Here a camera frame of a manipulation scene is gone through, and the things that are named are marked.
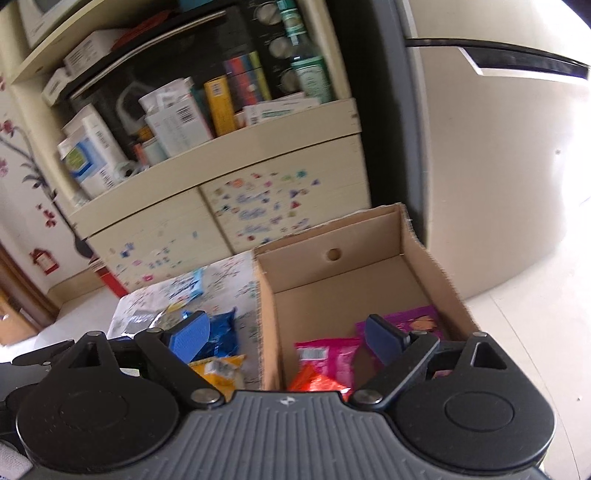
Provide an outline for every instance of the yellow box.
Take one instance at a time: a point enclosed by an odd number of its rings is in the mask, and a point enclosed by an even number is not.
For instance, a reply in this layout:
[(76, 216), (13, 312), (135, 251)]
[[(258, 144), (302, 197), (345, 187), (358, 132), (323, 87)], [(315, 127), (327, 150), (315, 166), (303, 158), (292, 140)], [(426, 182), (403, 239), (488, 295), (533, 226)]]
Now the yellow box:
[(236, 130), (234, 107), (226, 76), (223, 75), (206, 82), (204, 88), (218, 137)]

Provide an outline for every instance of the shelf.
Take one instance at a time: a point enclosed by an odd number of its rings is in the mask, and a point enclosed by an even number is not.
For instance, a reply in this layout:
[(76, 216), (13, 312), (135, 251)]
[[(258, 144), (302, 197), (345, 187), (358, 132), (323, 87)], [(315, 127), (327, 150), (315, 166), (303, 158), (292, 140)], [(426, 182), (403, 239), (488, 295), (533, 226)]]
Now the shelf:
[(170, 158), (70, 215), (87, 238), (162, 200), (241, 168), (361, 132), (353, 99), (243, 128)]
[[(22, 45), (10, 43), (2, 48), (2, 56), (11, 60), (8, 79), (11, 83), (16, 83), (36, 75), (52, 73), (64, 57), (95, 30), (133, 27), (169, 3), (168, 0), (92, 0), (57, 27), (26, 57), (23, 56)], [(12, 12), (2, 13), (5, 18), (0, 25), (10, 26), (11, 31), (1, 33), (0, 38), (6, 35), (22, 38), (24, 33), (20, 16), (18, 12), (16, 15), (14, 12), (15, 8), (18, 10), (16, 2), (10, 8)]]

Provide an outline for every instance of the purple snack bag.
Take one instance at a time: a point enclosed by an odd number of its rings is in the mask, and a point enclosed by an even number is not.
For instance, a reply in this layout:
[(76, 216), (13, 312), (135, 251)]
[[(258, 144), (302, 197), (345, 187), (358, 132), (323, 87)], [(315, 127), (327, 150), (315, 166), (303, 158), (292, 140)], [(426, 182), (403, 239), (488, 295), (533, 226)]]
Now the purple snack bag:
[[(410, 333), (413, 330), (423, 330), (436, 335), (440, 340), (444, 339), (443, 332), (439, 329), (439, 316), (437, 310), (433, 305), (426, 307), (419, 307), (417, 309), (406, 310), (404, 312), (391, 313), (384, 316), (384, 320), (391, 323), (396, 328), (403, 332)], [(357, 337), (363, 340), (365, 348), (369, 351), (371, 357), (374, 359), (376, 370), (384, 367), (382, 362), (373, 354), (371, 349), (365, 343), (365, 322), (355, 324), (355, 332)]]

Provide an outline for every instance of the barcode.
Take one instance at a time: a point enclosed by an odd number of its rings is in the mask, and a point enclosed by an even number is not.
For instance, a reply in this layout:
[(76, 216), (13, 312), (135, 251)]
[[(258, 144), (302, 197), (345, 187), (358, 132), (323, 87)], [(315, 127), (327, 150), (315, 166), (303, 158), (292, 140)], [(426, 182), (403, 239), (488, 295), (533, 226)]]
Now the barcode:
[(221, 83), (212, 83), (212, 93), (214, 97), (219, 97), (223, 94)]
[(326, 360), (329, 357), (327, 348), (300, 348), (300, 360)]
[(177, 110), (177, 115), (183, 125), (195, 120), (193, 111), (191, 110), (191, 107), (188, 105), (184, 106), (180, 110)]
[(236, 375), (236, 367), (222, 360), (212, 360), (205, 366), (204, 373), (205, 375), (213, 374), (226, 378), (227, 380), (232, 380)]

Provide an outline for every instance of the blue gripper pad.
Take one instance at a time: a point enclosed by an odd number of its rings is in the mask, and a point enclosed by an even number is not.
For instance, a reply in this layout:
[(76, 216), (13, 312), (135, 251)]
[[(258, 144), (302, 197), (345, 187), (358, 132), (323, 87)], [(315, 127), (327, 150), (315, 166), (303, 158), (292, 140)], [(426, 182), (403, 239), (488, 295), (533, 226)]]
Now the blue gripper pad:
[(166, 331), (168, 348), (188, 364), (209, 339), (209, 317), (205, 312), (195, 312), (172, 329)]
[(365, 343), (384, 365), (389, 365), (402, 355), (410, 338), (381, 316), (372, 314), (365, 320)]

